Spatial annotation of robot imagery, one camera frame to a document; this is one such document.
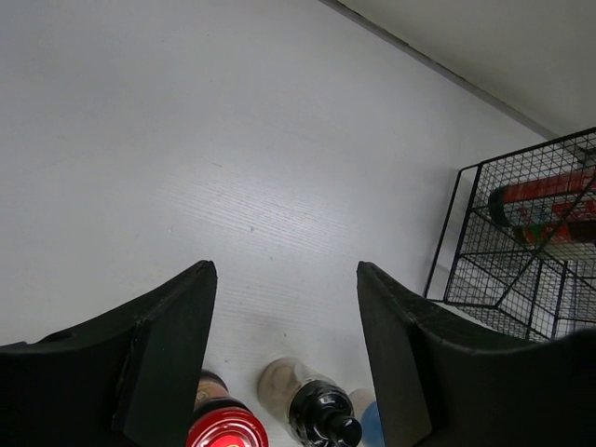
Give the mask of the green-label chili sauce bottle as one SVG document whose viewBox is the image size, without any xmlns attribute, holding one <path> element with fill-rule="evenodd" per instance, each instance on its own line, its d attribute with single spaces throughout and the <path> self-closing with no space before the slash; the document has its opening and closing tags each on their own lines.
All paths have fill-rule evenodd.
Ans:
<svg viewBox="0 0 596 447">
<path fill-rule="evenodd" d="M 554 245 L 594 244 L 595 222 L 542 223 L 512 228 L 515 240 L 523 245 L 539 246 L 544 243 Z"/>
</svg>

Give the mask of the blue-band silver-top shaker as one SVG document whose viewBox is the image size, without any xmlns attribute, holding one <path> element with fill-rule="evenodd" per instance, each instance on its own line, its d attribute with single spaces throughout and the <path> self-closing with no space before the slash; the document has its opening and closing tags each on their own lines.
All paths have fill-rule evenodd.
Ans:
<svg viewBox="0 0 596 447">
<path fill-rule="evenodd" d="M 368 388 L 359 388 L 352 391 L 348 397 L 353 406 L 354 416 L 359 421 L 362 430 L 359 446 L 385 447 L 381 418 L 374 392 Z"/>
</svg>

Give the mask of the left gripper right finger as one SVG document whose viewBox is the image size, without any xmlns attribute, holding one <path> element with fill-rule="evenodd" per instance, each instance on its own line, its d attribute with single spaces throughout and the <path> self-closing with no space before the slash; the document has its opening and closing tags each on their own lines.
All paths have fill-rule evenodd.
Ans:
<svg viewBox="0 0 596 447">
<path fill-rule="evenodd" d="M 594 331 L 542 343 L 494 332 L 370 262 L 357 289 L 386 445 L 594 444 Z"/>
</svg>

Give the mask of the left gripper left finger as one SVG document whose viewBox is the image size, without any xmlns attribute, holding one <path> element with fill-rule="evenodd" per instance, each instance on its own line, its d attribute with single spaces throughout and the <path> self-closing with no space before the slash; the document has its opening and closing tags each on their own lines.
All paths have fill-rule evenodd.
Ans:
<svg viewBox="0 0 596 447">
<path fill-rule="evenodd" d="M 1 349 L 5 446 L 182 446 L 217 288 L 210 261 L 96 318 Z"/>
</svg>

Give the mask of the tall red-label sauce bottle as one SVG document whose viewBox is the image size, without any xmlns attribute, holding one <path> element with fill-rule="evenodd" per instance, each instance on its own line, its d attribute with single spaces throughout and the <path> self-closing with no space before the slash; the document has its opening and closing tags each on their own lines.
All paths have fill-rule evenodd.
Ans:
<svg viewBox="0 0 596 447">
<path fill-rule="evenodd" d="M 594 221 L 595 168 L 500 186 L 487 206 L 492 220 L 504 227 Z"/>
</svg>

